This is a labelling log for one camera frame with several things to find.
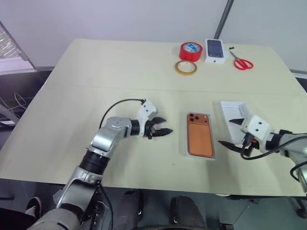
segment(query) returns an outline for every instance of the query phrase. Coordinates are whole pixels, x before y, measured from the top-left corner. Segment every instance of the blue label on tape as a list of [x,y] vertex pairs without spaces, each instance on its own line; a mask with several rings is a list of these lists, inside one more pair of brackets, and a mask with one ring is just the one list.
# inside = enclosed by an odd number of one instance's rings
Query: blue label on tape
[[200,51],[200,46],[196,43],[187,43],[184,45],[183,47],[186,51],[190,52],[190,53],[196,53],[198,51]]

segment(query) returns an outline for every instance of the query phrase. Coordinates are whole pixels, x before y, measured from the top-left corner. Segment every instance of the red scissors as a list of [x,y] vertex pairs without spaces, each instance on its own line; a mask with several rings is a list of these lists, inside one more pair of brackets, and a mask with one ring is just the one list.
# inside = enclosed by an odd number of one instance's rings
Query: red scissors
[[252,69],[254,67],[254,64],[251,63],[250,61],[247,61],[245,59],[240,59],[238,58],[233,52],[229,51],[232,56],[235,58],[234,65],[237,69],[239,70],[247,70],[247,69]]

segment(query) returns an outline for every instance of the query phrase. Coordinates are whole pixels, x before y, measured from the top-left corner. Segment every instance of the red scissor handle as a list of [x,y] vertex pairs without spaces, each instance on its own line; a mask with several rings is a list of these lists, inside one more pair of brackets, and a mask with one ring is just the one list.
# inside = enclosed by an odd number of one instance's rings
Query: red scissor handle
[[234,65],[239,70],[252,69],[254,67],[253,63],[245,59],[236,59]]

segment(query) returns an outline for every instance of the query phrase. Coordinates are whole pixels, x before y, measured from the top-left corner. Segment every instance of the white wall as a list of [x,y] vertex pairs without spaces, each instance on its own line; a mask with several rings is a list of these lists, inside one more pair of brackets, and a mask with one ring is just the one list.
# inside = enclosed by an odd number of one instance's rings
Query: white wall
[[2,0],[0,21],[36,67],[75,38],[196,41],[213,37],[227,0]]
[[220,38],[272,46],[290,69],[306,71],[307,0],[235,0]]

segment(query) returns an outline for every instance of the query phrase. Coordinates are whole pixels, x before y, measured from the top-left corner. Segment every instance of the person's leg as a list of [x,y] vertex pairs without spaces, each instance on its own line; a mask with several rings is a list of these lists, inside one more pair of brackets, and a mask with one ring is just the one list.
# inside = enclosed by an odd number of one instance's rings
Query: person's leg
[[140,190],[127,191],[114,212],[113,230],[131,230],[138,227]]
[[171,201],[170,222],[185,226],[205,227],[205,221],[194,201],[182,195]]
[[0,208],[1,230],[26,230],[40,218],[40,215],[41,202],[38,197],[30,199],[25,213]]

